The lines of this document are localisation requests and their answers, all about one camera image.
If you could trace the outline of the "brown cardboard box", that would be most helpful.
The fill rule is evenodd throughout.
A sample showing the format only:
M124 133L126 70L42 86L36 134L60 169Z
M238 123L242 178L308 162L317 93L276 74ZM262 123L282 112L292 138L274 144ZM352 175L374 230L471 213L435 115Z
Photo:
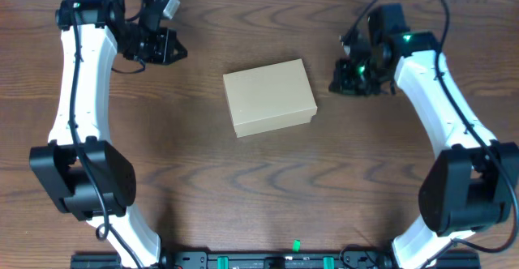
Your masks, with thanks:
M305 124L318 107L302 59L223 75L237 137Z

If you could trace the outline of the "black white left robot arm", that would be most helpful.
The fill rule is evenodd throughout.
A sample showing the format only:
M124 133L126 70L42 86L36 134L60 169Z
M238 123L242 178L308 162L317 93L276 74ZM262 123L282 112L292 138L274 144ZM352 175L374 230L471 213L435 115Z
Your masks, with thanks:
M137 204L135 170L112 144L109 84L122 55L141 68L186 57L177 33L162 26L179 0L139 0L127 17L125 0L63 0L56 24L63 49L58 112L48 142L33 147L29 164L54 206L90 224L114 252L78 253L73 268L172 268L161 237Z

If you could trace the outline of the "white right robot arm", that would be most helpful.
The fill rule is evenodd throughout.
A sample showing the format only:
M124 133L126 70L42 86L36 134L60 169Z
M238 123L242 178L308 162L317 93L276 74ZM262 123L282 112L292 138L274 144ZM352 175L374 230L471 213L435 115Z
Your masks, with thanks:
M470 238L517 217L518 147L501 143L471 110L431 32L414 32L402 7L367 16L368 36L352 29L341 40L329 90L378 95L401 90L417 113L435 155L419 192L419 216L385 251L346 249L348 268L477 268L481 247Z

